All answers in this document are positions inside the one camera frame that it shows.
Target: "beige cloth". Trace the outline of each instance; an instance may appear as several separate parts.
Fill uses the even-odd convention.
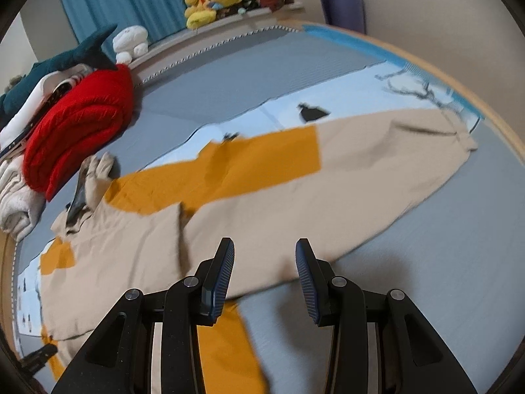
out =
[[[340,258],[434,193],[477,148],[452,111],[387,111],[316,129],[320,171],[195,213],[184,229],[189,274],[231,237],[228,297],[297,278],[299,238],[318,259]]]
[[[168,289],[180,280],[179,208],[141,216],[104,200],[66,240],[74,266],[41,278],[44,324],[54,340],[93,330],[123,293]]]
[[[90,335],[93,333],[93,330],[84,333],[80,336],[75,336],[66,340],[61,340],[57,342],[57,356],[60,360],[62,366],[67,367],[71,360],[77,355],[78,350],[84,345],[84,342],[88,340]]]
[[[115,157],[105,152],[100,159],[91,156],[86,174],[86,207],[95,211],[109,188],[112,179],[109,172],[113,168]]]
[[[440,188],[477,147],[452,111],[381,112],[315,129],[319,170],[204,204],[182,239],[178,203],[141,216],[102,200],[78,233],[65,235],[74,266],[42,276],[49,335],[55,340],[82,335],[127,289],[161,291],[193,275],[202,260],[214,256],[222,237],[235,243],[229,297],[294,279],[299,238],[308,238],[320,259],[341,257]],[[209,176],[222,169],[221,161],[209,162]],[[127,182],[136,182],[128,193],[141,193],[140,180]],[[151,190],[157,188],[167,194],[161,184]],[[187,256],[179,253],[179,241]]]

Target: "metal screw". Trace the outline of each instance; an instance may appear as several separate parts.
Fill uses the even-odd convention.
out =
[[[332,284],[335,287],[344,287],[347,285],[347,281],[343,277],[334,277],[332,279]]]
[[[137,299],[138,296],[140,295],[140,292],[138,289],[129,289],[124,297],[127,299],[127,300],[134,300],[134,299]]]
[[[395,300],[403,300],[403,299],[405,299],[405,293],[403,293],[399,289],[394,289],[393,291],[391,291],[390,292],[390,296],[392,296],[392,298],[395,299]]]
[[[199,284],[199,279],[195,276],[186,277],[184,279],[184,285],[186,287],[193,287],[193,286],[196,286],[197,284]]]

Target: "white plush toy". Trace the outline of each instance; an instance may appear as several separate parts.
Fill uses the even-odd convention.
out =
[[[116,62],[129,65],[148,53],[148,31],[140,25],[124,28],[113,39]]]

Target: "dark green shark plush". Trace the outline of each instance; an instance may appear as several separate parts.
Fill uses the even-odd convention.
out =
[[[96,69],[116,69],[115,64],[102,52],[100,46],[116,30],[116,24],[95,31],[78,47],[35,63],[28,75],[9,92],[0,97],[0,128],[3,128],[22,108],[27,98],[42,79],[55,71],[63,71],[84,63]]]

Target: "orange fabric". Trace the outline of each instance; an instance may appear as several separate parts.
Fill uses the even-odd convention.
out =
[[[227,302],[213,327],[198,326],[198,336],[206,392],[268,392],[237,304]]]
[[[40,273],[49,275],[60,268],[71,268],[74,266],[74,255],[69,242],[63,243],[58,237],[48,251],[40,256]]]
[[[193,212],[211,201],[283,184],[319,170],[316,129],[308,126],[251,139],[211,142],[196,160],[154,167],[113,181],[104,199],[115,208],[141,215],[178,202]]]
[[[47,335],[46,326],[44,325],[42,325],[41,337],[42,337],[42,342],[44,344],[52,343],[54,346],[58,348],[58,342],[54,341]],[[51,372],[53,373],[54,380],[58,381],[58,379],[64,373],[64,370],[65,370],[64,365],[61,363],[57,355],[52,356],[52,358],[48,360],[48,364],[49,364],[49,367],[51,367]]]
[[[153,214],[178,202],[193,212],[211,201],[283,184],[320,169],[316,129],[307,126],[252,139],[209,143],[196,160],[155,167],[114,180],[104,199],[114,208],[141,215]],[[41,256],[40,270],[42,275],[49,275],[74,263],[69,243],[56,238]],[[207,392],[267,392],[236,304],[225,305],[214,327],[199,326],[198,335]],[[45,328],[42,338],[44,342],[55,343]],[[56,356],[49,364],[58,379],[64,366]]]

